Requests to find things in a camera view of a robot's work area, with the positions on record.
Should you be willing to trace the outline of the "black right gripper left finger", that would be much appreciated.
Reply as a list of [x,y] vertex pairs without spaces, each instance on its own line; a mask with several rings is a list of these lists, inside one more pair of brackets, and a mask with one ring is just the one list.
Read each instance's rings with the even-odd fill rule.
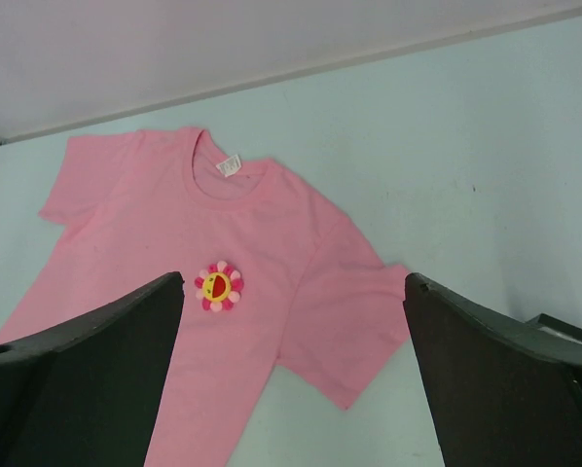
[[141,466],[184,303],[167,273],[0,344],[0,466]]

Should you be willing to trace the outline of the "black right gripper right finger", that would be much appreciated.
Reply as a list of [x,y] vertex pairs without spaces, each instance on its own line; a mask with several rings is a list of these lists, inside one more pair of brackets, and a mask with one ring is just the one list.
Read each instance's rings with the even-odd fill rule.
[[405,314],[447,466],[582,466],[582,344],[411,273]]

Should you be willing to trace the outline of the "pink t-shirt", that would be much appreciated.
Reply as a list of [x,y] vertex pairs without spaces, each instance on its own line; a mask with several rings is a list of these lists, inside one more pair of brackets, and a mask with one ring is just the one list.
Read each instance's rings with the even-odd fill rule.
[[[350,408],[409,335],[406,270],[297,174],[227,156],[204,129],[71,137],[40,216],[63,231],[0,343],[184,277],[150,466],[225,465],[278,365]],[[218,261],[244,287],[213,313],[194,279]]]

